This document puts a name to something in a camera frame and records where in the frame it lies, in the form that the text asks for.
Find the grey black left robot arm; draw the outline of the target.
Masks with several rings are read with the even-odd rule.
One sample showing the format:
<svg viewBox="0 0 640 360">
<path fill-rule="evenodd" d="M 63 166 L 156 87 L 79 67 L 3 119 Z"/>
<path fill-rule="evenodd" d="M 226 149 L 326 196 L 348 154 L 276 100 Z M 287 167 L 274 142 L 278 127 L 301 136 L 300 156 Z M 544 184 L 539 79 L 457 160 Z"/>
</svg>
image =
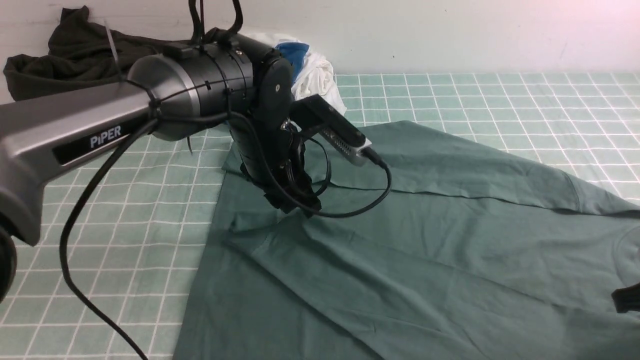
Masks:
<svg viewBox="0 0 640 360">
<path fill-rule="evenodd" d="M 303 138 L 287 123 L 294 68 L 277 49 L 215 29 L 210 41 L 170 43 L 118 82 L 1 107 L 1 297 L 18 269 L 13 239 L 41 239 L 45 186 L 140 137 L 177 142 L 227 124 L 241 169 L 273 207 L 321 209 L 304 171 Z"/>
</svg>

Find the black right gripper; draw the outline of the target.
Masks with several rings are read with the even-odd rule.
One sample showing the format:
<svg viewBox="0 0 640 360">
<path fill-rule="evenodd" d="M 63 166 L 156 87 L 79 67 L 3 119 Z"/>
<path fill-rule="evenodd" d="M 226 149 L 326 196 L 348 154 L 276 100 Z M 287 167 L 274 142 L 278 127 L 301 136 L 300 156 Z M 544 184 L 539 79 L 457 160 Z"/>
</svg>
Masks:
<svg viewBox="0 0 640 360">
<path fill-rule="evenodd" d="M 640 283 L 614 290 L 611 299 L 617 313 L 640 312 Z"/>
</svg>

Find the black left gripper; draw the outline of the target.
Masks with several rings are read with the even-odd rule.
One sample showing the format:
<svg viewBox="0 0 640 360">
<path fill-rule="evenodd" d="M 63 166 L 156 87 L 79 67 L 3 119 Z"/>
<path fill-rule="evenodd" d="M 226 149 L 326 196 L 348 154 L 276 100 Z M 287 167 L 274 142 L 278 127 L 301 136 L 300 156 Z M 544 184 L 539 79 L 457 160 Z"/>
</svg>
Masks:
<svg viewBox="0 0 640 360">
<path fill-rule="evenodd" d="M 322 209 L 313 181 L 305 171 L 306 145 L 292 133 L 292 126 L 286 130 L 268 129 L 256 120 L 240 117 L 232 117 L 229 125 L 242 174 L 263 191 L 272 207 L 284 214 L 297 209 L 297 203 L 315 211 Z"/>
</svg>

